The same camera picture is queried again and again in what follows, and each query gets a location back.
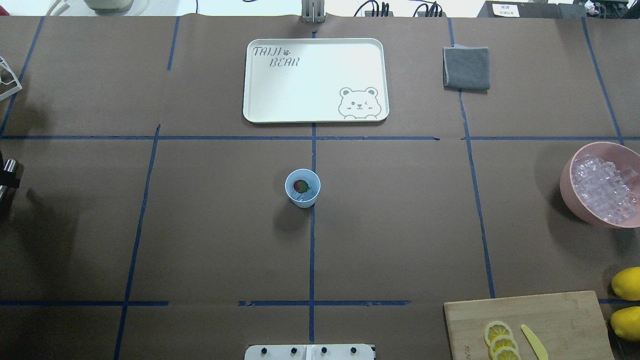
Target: bear illustration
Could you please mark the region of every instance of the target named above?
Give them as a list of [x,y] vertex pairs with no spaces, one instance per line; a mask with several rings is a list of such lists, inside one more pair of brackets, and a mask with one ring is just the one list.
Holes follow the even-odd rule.
[[352,90],[350,88],[342,88],[340,90],[342,102],[338,106],[338,112],[345,119],[377,119],[382,107],[378,103],[378,91],[375,88],[366,88],[363,90]]

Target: wooden cutting board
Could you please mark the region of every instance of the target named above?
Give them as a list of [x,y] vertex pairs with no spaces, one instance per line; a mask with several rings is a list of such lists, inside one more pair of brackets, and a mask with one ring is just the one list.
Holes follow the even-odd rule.
[[444,311],[454,360],[489,359],[484,327],[494,320],[511,327],[522,360],[537,359],[522,324],[538,336],[550,360],[614,360],[593,291],[446,302]]

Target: strawberry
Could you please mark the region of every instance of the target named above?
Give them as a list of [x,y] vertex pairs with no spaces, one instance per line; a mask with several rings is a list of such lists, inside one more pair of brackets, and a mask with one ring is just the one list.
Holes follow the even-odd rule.
[[293,183],[293,190],[296,190],[297,193],[305,193],[309,191],[309,184],[304,180],[297,180]]

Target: lemon slice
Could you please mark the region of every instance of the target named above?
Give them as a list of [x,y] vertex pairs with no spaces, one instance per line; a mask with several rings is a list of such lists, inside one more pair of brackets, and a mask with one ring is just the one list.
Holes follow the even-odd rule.
[[484,328],[484,342],[487,346],[491,345],[491,341],[500,335],[513,337],[513,331],[511,331],[509,325],[501,321],[490,322]]
[[503,347],[510,347],[515,349],[516,352],[519,351],[518,343],[511,337],[511,335],[500,335],[491,340],[491,345],[489,345],[489,353],[491,354],[491,357],[493,357],[493,355]]
[[518,351],[512,347],[501,347],[493,355],[493,360],[522,360]]

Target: blue tape line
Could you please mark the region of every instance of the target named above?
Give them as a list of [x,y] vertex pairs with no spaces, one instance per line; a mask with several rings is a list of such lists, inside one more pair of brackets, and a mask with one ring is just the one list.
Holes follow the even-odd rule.
[[317,140],[439,140],[433,136],[318,136]]
[[153,136],[136,135],[114,135],[114,136],[93,136],[93,135],[8,135],[3,136],[5,140],[153,140]]
[[164,135],[160,140],[311,140],[311,136],[191,136]]
[[147,198],[149,195],[149,183],[151,182],[151,172],[154,168],[154,162],[156,160],[156,149],[158,145],[158,136],[160,134],[160,125],[156,128],[156,134],[154,135],[154,144],[151,148],[151,157],[149,159],[149,168],[147,170],[147,180],[145,182],[145,192],[142,197],[142,205],[140,206],[140,216],[138,217],[138,229],[136,230],[136,241],[133,245],[133,253],[131,255],[131,265],[129,266],[129,276],[127,278],[127,289],[124,295],[124,304],[122,306],[122,314],[120,315],[120,326],[118,328],[118,337],[116,339],[116,349],[113,353],[113,360],[118,360],[120,357],[120,345],[122,344],[122,334],[124,333],[124,325],[127,319],[127,307],[129,305],[129,297],[131,295],[131,284],[133,283],[133,274],[136,269],[136,258],[138,257],[138,247],[140,246],[140,236],[142,234],[142,222],[147,210]]
[[124,333],[124,323],[127,318],[127,305],[122,306],[122,313],[120,314],[120,326],[118,327],[118,337],[116,339],[116,349],[113,351],[113,360],[120,358],[120,347],[122,346],[122,334]]
[[180,17],[175,18],[175,27],[173,28],[173,40],[171,40],[171,52],[169,53],[169,62],[166,64],[166,70],[171,71],[173,65],[173,52],[175,50],[175,41],[178,38],[178,27],[180,26]]
[[[0,306],[123,306],[124,301],[3,300]],[[168,301],[135,301],[129,306],[169,306]]]
[[168,301],[130,301],[128,306],[169,306]]
[[616,141],[612,136],[467,136],[462,140],[532,140],[532,141]]
[[484,218],[482,215],[482,205],[480,204],[480,192],[478,191],[478,182],[476,177],[476,166],[474,165],[474,157],[471,149],[471,140],[469,140],[469,126],[467,123],[467,112],[465,111],[465,105],[462,101],[462,90],[458,90],[458,99],[460,100],[460,111],[462,112],[462,119],[464,120],[465,135],[467,143],[467,152],[469,156],[469,167],[471,168],[471,180],[474,184],[474,195],[476,196],[476,208],[478,217],[480,218],[480,230],[482,230],[482,244],[484,249],[484,266],[486,268],[486,278],[489,284],[489,294],[491,298],[495,298],[495,289],[493,287],[493,275],[491,273],[491,260],[489,258],[489,246],[486,242],[486,231],[484,230]]
[[[36,42],[38,42],[38,37],[40,36],[40,30],[42,29],[42,24],[44,23],[44,16],[40,17],[40,22],[38,23],[38,28],[36,29],[36,33],[33,35],[33,40],[31,41],[31,47],[29,48],[29,52],[27,53],[27,57],[24,60],[24,64],[22,65],[22,70],[20,71],[20,75],[18,76],[18,81],[22,82],[22,78],[24,78],[24,74],[27,72],[27,66],[29,65],[29,60],[31,60],[31,55],[33,54],[33,49],[36,47]],[[9,102],[9,107],[6,109],[6,113],[4,114],[4,120],[2,122],[2,127],[0,127],[0,137],[4,134],[4,129],[6,128],[7,123],[9,122],[9,117],[11,116],[11,111],[13,110],[13,104],[15,104],[15,98],[18,96],[18,93],[15,93],[11,96],[11,101]]]
[[447,18],[447,22],[449,23],[449,39],[451,39],[451,46],[453,46],[456,43],[456,39],[453,37],[453,22],[450,17]]
[[624,145],[625,141],[622,138],[622,133],[620,133],[620,127],[618,126],[618,121],[616,120],[616,114],[613,112],[613,107],[611,106],[611,101],[609,100],[609,94],[607,93],[607,88],[604,86],[604,80],[602,80],[600,67],[598,67],[598,62],[596,61],[596,54],[593,52],[593,46],[591,46],[591,37],[589,36],[589,29],[587,28],[587,18],[585,17],[582,18],[582,29],[584,30],[584,37],[587,40],[587,46],[589,47],[589,53],[591,54],[591,61],[593,61],[593,68],[596,70],[596,75],[598,76],[598,81],[600,82],[602,95],[604,95],[604,100],[607,103],[611,121],[613,121],[613,127],[616,129],[616,134],[618,135],[618,141],[620,141],[620,145]]
[[628,305],[628,306],[640,306],[640,301],[629,301],[623,299],[598,299],[599,304],[612,304],[612,305]]
[[[309,306],[306,300],[239,301],[238,306]],[[405,306],[411,300],[314,300],[316,306]]]
[[[314,151],[313,171],[316,171]],[[314,343],[314,306],[316,305],[316,205],[311,206],[311,231],[309,246],[309,342]]]
[[316,306],[405,306],[411,300],[318,300]]
[[[316,127],[312,127],[312,131],[316,133]],[[472,140],[491,140],[490,138],[482,139],[472,137]],[[153,140],[154,136],[148,135],[7,135],[3,136],[5,140]],[[314,140],[314,136],[214,136],[214,135],[162,135],[158,136],[159,140]],[[334,140],[427,140],[438,141],[440,138],[433,136],[315,136],[315,140],[334,141]]]
[[313,344],[316,342],[316,328],[314,325],[314,319],[316,317],[316,308],[309,304],[309,343]]
[[[316,123],[311,124],[311,171],[316,172]],[[316,301],[316,205],[311,206],[309,234],[309,343],[315,341]]]
[[239,301],[238,306],[309,306],[306,300],[266,300],[266,301]]

